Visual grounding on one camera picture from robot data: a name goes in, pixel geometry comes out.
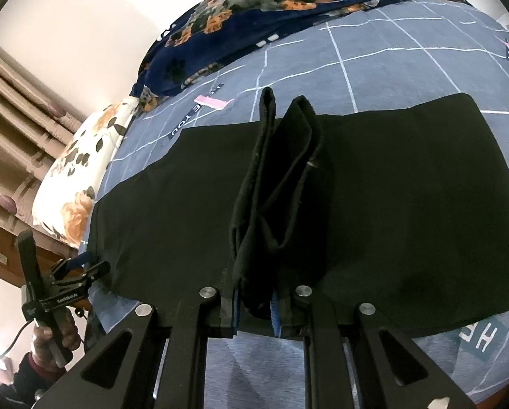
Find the person's left hand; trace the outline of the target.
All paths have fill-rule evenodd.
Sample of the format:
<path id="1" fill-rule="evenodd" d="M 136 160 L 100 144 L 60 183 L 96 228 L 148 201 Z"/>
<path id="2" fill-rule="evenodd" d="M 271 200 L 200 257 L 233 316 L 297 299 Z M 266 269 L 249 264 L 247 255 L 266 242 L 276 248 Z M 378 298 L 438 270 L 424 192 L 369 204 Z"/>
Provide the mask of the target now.
<path id="1" fill-rule="evenodd" d="M 80 346 L 79 331 L 75 320 L 66 307 L 57 312 L 57 327 L 62 337 L 62 345 L 70 352 L 76 351 Z M 52 352 L 54 331 L 42 323 L 36 323 L 31 341 L 31 357 L 35 365 L 49 373 L 57 373 L 64 367 L 60 366 Z"/>

